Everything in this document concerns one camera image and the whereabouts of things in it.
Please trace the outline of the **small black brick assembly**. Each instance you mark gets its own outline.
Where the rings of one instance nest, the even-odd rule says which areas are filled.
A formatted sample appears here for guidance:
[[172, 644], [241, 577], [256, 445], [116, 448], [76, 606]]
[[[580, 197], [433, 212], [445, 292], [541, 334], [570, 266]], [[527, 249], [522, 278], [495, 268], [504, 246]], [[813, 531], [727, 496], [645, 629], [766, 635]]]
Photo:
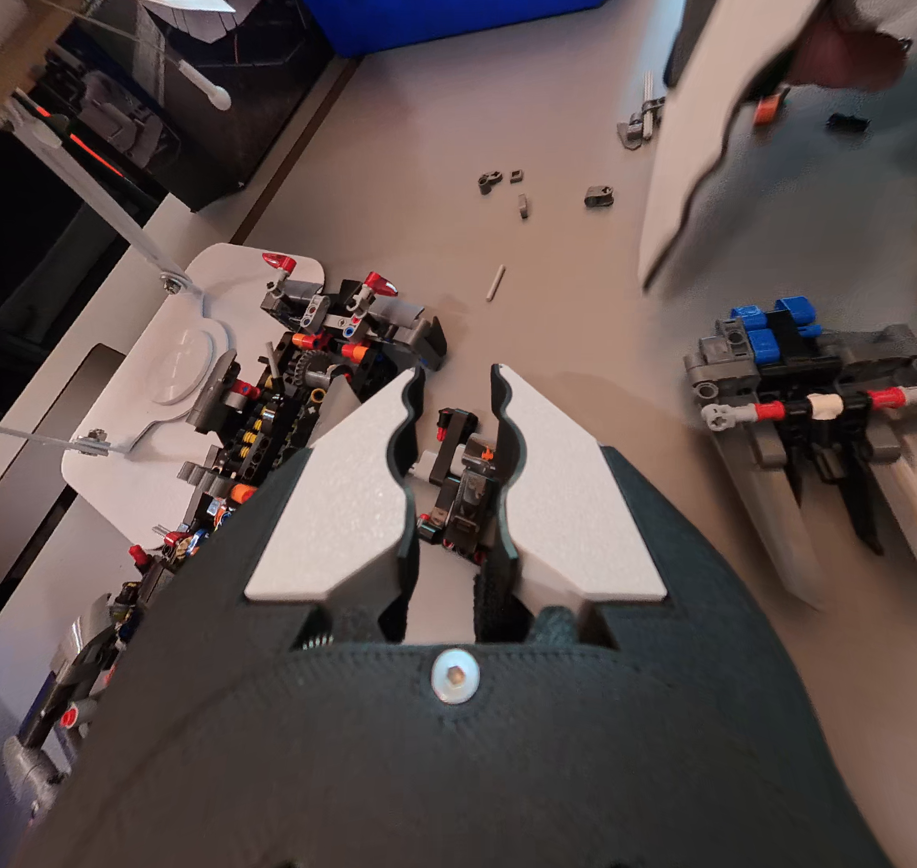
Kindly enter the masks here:
[[472, 412], [440, 409], [438, 450], [425, 450], [409, 474], [437, 488], [433, 505], [417, 515], [419, 539], [482, 566], [490, 552], [501, 483], [496, 444], [479, 435], [478, 426]]

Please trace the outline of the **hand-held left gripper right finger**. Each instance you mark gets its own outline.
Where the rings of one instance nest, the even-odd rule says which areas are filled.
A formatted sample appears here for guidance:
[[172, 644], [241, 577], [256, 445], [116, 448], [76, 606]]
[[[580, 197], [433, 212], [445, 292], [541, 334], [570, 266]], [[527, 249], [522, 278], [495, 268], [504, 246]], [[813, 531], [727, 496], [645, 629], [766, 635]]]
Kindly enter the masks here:
[[518, 449], [500, 524], [512, 592], [533, 614], [577, 617], [604, 603], [668, 597], [600, 442], [506, 364], [491, 367], [493, 413]]

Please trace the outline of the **dark printed cardboard box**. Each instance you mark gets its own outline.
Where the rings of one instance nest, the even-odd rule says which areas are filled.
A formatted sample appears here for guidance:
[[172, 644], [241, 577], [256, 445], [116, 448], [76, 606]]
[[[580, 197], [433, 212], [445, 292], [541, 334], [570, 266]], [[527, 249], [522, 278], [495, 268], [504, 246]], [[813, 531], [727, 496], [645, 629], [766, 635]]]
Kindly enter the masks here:
[[135, 0], [88, 13], [111, 29], [76, 20], [32, 97], [145, 193], [193, 211], [247, 186], [333, 56], [302, 0], [260, 0], [210, 43]]

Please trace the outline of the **toy brick car chassis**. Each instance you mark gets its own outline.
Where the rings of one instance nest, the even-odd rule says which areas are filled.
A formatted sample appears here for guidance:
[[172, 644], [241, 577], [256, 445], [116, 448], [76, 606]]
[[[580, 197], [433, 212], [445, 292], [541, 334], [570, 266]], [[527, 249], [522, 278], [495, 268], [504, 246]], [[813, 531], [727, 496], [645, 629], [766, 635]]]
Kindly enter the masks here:
[[276, 272], [259, 307], [281, 326], [256, 359], [256, 379], [238, 358], [220, 360], [203, 399], [192, 408], [195, 433], [212, 443], [202, 460], [181, 463], [177, 479], [191, 497], [171, 523], [156, 525], [148, 545], [129, 548], [130, 576], [105, 592], [68, 627], [44, 685], [3, 748], [10, 788], [30, 818], [51, 808], [66, 773], [43, 746], [56, 734], [69, 761], [119, 654], [156, 595], [206, 539], [225, 525], [268, 475], [334, 427], [396, 376], [419, 365], [438, 370], [447, 341], [437, 316], [401, 297], [369, 273], [326, 288], [323, 268], [309, 258], [262, 253]]

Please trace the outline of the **grey winged brick assembly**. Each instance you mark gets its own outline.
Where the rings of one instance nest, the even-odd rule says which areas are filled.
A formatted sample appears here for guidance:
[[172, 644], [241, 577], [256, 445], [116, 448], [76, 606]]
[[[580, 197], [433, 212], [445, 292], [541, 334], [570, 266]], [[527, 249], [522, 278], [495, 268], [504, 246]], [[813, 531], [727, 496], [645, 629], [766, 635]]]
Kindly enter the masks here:
[[803, 296], [733, 308], [684, 358], [688, 384], [784, 587], [814, 609], [823, 575], [803, 520], [803, 475], [839, 490], [854, 535], [878, 556], [876, 498], [915, 553], [915, 332], [843, 332]]

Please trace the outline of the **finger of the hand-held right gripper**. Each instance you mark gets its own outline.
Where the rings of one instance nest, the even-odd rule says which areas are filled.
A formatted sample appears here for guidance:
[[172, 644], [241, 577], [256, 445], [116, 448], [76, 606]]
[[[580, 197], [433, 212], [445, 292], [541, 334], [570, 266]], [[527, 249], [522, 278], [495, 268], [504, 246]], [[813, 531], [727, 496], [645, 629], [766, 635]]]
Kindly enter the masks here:
[[723, 160], [742, 100], [796, 41], [821, 0], [715, 0], [670, 88], [648, 186], [637, 279], [655, 282], [698, 186]]

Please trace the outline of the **white and wood book stand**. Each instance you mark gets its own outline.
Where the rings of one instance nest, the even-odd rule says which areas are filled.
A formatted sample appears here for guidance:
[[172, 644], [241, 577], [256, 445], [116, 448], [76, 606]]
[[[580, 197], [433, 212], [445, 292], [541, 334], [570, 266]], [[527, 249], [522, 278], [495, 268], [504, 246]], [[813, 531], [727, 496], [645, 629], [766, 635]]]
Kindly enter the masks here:
[[192, 408], [221, 359], [238, 358], [256, 379], [256, 359], [281, 326], [261, 311], [276, 272], [261, 250], [214, 243], [183, 270], [63, 147], [53, 125], [32, 114], [31, 100], [6, 104], [17, 140], [64, 180], [131, 245], [166, 286], [153, 314], [128, 280], [109, 277], [113, 301], [143, 328], [121, 365], [75, 429], [58, 439], [66, 483], [126, 538], [148, 545], [154, 527], [173, 523], [191, 497], [177, 479], [183, 461], [202, 460], [212, 438], [195, 433]]

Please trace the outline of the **person's right hand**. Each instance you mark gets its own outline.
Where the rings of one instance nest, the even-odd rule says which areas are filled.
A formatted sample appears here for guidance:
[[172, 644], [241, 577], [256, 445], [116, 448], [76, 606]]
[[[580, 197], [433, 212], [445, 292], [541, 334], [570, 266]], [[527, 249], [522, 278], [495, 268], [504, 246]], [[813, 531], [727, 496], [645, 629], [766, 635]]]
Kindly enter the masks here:
[[847, 30], [829, 16], [809, 24], [800, 36], [784, 82], [877, 93], [894, 86], [907, 63], [900, 40], [887, 33]]

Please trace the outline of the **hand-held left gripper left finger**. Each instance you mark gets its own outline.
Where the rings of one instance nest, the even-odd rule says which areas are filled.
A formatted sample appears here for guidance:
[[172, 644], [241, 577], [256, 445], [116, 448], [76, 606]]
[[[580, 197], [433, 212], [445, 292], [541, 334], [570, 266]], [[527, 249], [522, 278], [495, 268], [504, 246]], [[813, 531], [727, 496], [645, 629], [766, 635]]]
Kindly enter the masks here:
[[419, 456], [426, 380], [421, 366], [403, 371], [305, 450], [246, 584], [248, 601], [406, 619], [419, 548], [405, 476]]

